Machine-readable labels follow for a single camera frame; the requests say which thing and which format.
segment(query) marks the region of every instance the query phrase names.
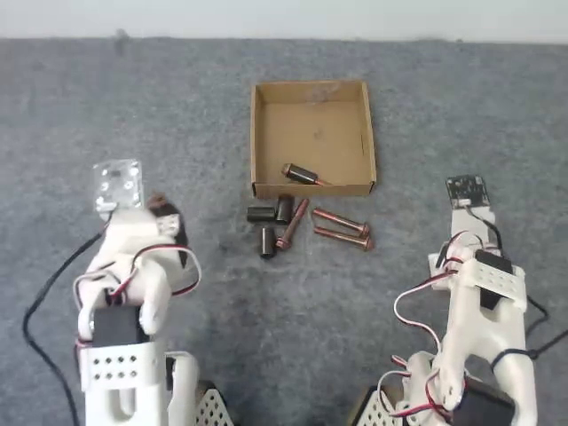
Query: metal screw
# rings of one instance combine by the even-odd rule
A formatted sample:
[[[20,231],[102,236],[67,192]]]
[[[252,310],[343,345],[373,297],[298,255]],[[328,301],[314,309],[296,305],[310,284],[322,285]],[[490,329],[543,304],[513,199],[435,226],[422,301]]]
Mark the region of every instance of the metal screw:
[[[336,214],[331,213],[329,211],[326,211],[324,209],[314,209],[312,214],[315,215],[315,216],[318,216],[318,217],[323,217],[324,219],[335,222],[336,224],[339,224],[341,226],[345,226],[347,228],[353,229],[353,230],[359,232],[360,238],[365,238],[369,235],[370,228],[369,228],[369,225],[367,225],[365,223],[360,224],[359,222],[355,222],[353,220],[350,220],[347,217],[342,217],[342,216],[336,215]]]
[[[331,231],[330,229],[322,228],[320,226],[313,228],[313,231],[318,235],[333,238],[334,240],[350,242],[351,244],[357,245],[360,249],[363,249],[363,251],[369,251],[375,246],[369,236],[365,238],[354,237],[347,233],[336,233],[335,231]]]
[[[292,236],[304,216],[305,211],[308,209],[308,204],[310,204],[310,200],[307,198],[304,198],[302,202],[300,202],[292,220],[290,220],[290,225],[288,225],[282,236],[276,240],[276,247],[281,250],[288,250],[292,246]]]

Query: black cylinder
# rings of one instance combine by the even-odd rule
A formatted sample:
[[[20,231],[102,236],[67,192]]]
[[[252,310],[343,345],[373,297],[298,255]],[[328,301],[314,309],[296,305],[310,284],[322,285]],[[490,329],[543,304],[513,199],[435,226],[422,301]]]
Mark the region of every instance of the black cylinder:
[[[254,207],[247,209],[247,220],[249,222],[273,222],[276,217],[274,207]]]
[[[271,259],[276,255],[276,234],[271,226],[263,226],[260,230],[259,255],[263,259]]]
[[[287,225],[292,220],[294,213],[294,197],[291,195],[281,195],[278,197],[278,205],[276,206],[276,223],[279,225]]]
[[[295,164],[285,164],[282,173],[288,179],[295,180],[301,184],[317,185],[318,175]]]

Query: white robotic arm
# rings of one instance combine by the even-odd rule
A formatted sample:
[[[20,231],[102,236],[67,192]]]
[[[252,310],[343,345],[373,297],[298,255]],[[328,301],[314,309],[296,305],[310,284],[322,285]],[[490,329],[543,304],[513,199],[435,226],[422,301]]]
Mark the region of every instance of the white robotic arm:
[[[73,285],[86,424],[193,426],[197,361],[165,352],[160,331],[170,298],[195,289],[201,268],[179,243],[186,236],[177,210],[163,196],[141,206],[138,162],[95,170],[103,177],[97,208],[110,218],[98,254]],[[171,214],[156,214],[166,205]]]
[[[502,255],[499,234],[496,246],[491,241],[494,214],[483,180],[456,177],[448,179],[447,186],[454,208],[453,237],[439,253],[429,256],[431,278],[395,302],[397,317],[431,333],[438,351],[417,352],[407,362],[392,357],[404,370],[383,375],[352,424],[536,425],[533,361],[525,350],[525,272]],[[441,342],[430,327],[398,313],[402,297],[430,287],[450,292]],[[499,390],[467,373],[465,362],[470,355],[492,364]],[[396,402],[384,392],[388,375],[402,376],[403,395]]]

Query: white wall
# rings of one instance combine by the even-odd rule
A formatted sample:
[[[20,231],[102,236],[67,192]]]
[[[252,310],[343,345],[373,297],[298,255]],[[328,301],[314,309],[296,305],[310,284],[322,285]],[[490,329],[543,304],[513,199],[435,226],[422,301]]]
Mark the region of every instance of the white wall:
[[[0,0],[0,36],[568,43],[568,0]]]

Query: cardboard box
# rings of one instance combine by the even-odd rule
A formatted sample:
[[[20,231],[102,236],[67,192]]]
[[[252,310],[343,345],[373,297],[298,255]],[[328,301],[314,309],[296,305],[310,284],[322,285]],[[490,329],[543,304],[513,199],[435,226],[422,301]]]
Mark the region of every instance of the cardboard box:
[[[257,198],[368,195],[376,167],[367,85],[334,80],[254,86],[250,153]],[[289,162],[332,185],[293,183],[281,173]]]

